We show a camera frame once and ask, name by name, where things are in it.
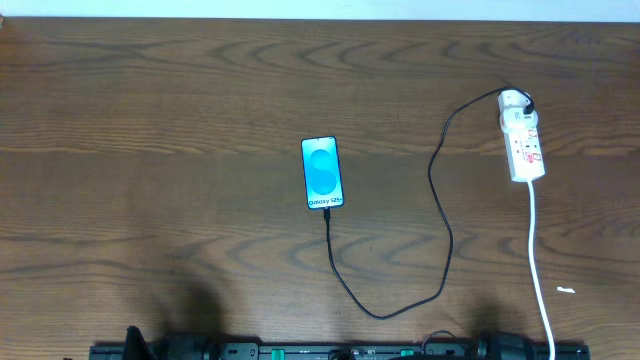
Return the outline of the blue Galaxy smartphone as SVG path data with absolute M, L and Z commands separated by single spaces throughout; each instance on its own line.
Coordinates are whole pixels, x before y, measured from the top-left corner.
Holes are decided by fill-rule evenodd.
M 343 206 L 337 139 L 334 136 L 303 139 L 301 152 L 307 207 L 317 210 Z

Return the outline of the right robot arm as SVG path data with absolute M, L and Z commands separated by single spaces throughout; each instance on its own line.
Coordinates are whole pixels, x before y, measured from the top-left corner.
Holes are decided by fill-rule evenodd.
M 495 332 L 481 336 L 471 351 L 481 360 L 535 360 L 534 345 L 520 335 Z

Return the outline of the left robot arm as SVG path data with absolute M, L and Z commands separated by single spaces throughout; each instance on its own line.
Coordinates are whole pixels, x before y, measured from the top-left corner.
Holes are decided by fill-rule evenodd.
M 136 326 L 129 326 L 123 360 L 218 360 L 219 345 L 206 336 L 169 335 L 147 342 Z

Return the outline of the white charger plug adapter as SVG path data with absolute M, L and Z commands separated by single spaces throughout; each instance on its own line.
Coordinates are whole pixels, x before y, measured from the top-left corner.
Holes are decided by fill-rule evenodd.
M 525 114 L 530 114 L 535 109 L 531 97 L 526 92 L 518 89 L 502 91 L 498 96 L 498 104 L 500 112 L 504 112 L 510 108 L 520 108 Z

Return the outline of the small white paper scrap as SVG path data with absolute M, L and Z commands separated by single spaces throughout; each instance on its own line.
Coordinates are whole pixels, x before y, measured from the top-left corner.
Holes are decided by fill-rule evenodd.
M 573 288 L 558 286 L 556 288 L 556 290 L 558 292 L 562 292 L 562 293 L 576 294 L 576 292 L 575 292 L 575 290 Z

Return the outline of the white power strip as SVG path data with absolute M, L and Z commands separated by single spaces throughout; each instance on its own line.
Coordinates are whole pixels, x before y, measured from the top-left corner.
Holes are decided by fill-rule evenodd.
M 500 115 L 511 180 L 525 183 L 546 174 L 536 111 L 525 114 L 522 108 L 508 108 Z

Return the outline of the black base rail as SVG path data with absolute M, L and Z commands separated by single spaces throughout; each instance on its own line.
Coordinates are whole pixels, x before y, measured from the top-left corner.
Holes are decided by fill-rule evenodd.
M 400 357 L 420 357 L 421 359 L 478 359 L 471 351 L 452 342 L 435 342 L 422 350 L 413 345 L 258 345 L 255 343 L 222 343 L 219 345 L 218 360 L 382 360 Z M 122 359 L 124 345 L 95 345 L 90 347 L 90 360 Z M 544 346 L 534 346 L 536 359 L 549 359 Z M 589 360 L 591 353 L 587 346 L 561 345 L 556 348 L 555 359 Z

